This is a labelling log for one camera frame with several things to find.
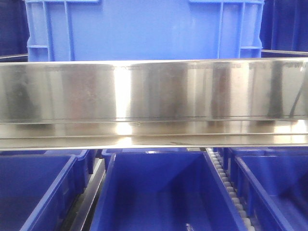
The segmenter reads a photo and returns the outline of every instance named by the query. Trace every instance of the reflective metal surface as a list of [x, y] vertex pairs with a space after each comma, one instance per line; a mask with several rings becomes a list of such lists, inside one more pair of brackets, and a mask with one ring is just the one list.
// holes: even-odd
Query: reflective metal surface
[[2, 63], [0, 149], [306, 145], [307, 62]]
[[308, 57], [308, 52], [262, 50], [262, 57], [263, 58]]
[[307, 145], [308, 121], [2, 125], [0, 150]]

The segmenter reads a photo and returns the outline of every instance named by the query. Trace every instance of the blue storage container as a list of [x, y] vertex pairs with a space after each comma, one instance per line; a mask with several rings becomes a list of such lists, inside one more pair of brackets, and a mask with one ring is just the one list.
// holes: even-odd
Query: blue storage container
[[102, 150], [102, 158], [105, 162], [105, 169], [108, 165], [112, 154], [114, 153], [157, 153], [157, 152], [185, 152], [187, 148], [111, 148]]
[[260, 57], [264, 0], [26, 0], [29, 61]]
[[75, 187], [78, 193], [83, 193], [93, 173], [93, 164], [96, 156], [95, 150], [49, 150], [49, 155], [75, 155], [77, 160], [74, 164]]
[[308, 0], [265, 0], [261, 27], [264, 49], [308, 51]]
[[308, 156], [237, 156], [238, 196], [259, 231], [308, 230]]
[[0, 56], [27, 53], [29, 30], [23, 0], [0, 0]]
[[224, 148], [224, 167], [230, 176], [230, 181], [237, 187], [238, 165], [235, 163], [237, 155], [296, 155], [308, 154], [308, 147], [247, 147], [247, 148]]
[[48, 154], [48, 155], [75, 155], [77, 160], [74, 164], [75, 184], [78, 193], [83, 193], [93, 174], [94, 161], [97, 149], [93, 150], [35, 150], [35, 151], [3, 151], [0, 155], [21, 154]]
[[0, 230], [56, 231], [77, 192], [74, 156], [0, 156]]
[[246, 231], [203, 152], [113, 154], [91, 231]]

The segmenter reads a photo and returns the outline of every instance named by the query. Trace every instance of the blue plastic bin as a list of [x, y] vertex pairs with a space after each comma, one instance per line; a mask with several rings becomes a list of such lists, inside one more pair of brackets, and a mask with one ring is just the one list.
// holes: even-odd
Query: blue plastic bin
[[235, 159], [237, 193], [256, 230], [308, 230], [308, 155]]
[[203, 152], [113, 154], [90, 231], [246, 231]]
[[93, 167], [97, 149], [93, 150], [35, 150], [35, 151], [3, 151], [0, 155], [21, 154], [48, 154], [48, 155], [75, 155], [77, 161], [74, 164], [75, 184], [78, 193], [83, 193], [93, 174]]
[[49, 150], [49, 155], [75, 155], [74, 164], [75, 186], [78, 193], [83, 193], [93, 173], [93, 165], [96, 156], [95, 150]]
[[102, 158], [105, 162], [105, 170], [107, 171], [108, 165], [112, 154], [114, 153], [153, 153], [153, 152], [185, 152], [187, 148], [112, 148], [103, 149]]
[[0, 56], [27, 53], [29, 30], [23, 0], [0, 0]]
[[264, 0], [26, 0], [29, 61], [260, 57]]
[[265, 0], [261, 26], [264, 49], [308, 51], [308, 0]]
[[296, 155], [307, 154], [308, 147], [248, 147], [248, 148], [224, 148], [223, 159], [227, 161], [227, 170], [230, 181], [237, 187], [238, 165], [235, 163], [237, 155]]
[[0, 156], [0, 230], [56, 231], [77, 192], [74, 156]]

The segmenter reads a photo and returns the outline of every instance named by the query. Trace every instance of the stainless steel rail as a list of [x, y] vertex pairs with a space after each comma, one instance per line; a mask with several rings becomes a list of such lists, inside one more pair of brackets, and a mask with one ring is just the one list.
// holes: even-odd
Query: stainless steel rail
[[307, 63], [2, 63], [0, 149], [306, 145]]

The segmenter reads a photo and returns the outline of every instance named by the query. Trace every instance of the blue plastic crate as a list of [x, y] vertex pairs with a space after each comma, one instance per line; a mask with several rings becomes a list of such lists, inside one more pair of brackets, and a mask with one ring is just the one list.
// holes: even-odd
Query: blue plastic crate
[[261, 26], [264, 49], [308, 51], [308, 0], [265, 0]]
[[187, 148], [111, 148], [102, 150], [105, 169], [108, 169], [112, 154], [114, 153], [153, 153], [153, 152], [185, 152]]
[[230, 181], [237, 187], [238, 165], [235, 163], [237, 155], [296, 155], [308, 154], [308, 147], [249, 147], [249, 148], [224, 148], [223, 159], [227, 161], [227, 171]]
[[21, 154], [48, 154], [48, 155], [75, 155], [77, 161], [74, 164], [75, 184], [78, 193], [83, 193], [87, 187], [90, 174], [93, 174], [94, 161], [97, 149], [93, 150], [35, 150], [35, 151], [4, 151], [0, 155]]
[[27, 53], [29, 30], [23, 0], [0, 0], [0, 56]]
[[56, 231], [77, 192], [74, 156], [0, 156], [0, 230]]
[[258, 231], [308, 230], [308, 155], [237, 156], [238, 196]]
[[49, 155], [75, 155], [77, 160], [74, 164], [75, 186], [78, 193], [83, 193], [87, 187], [90, 174], [93, 173], [95, 150], [49, 150]]
[[113, 154], [90, 231], [246, 231], [203, 152]]
[[29, 61], [260, 57], [264, 0], [26, 0]]

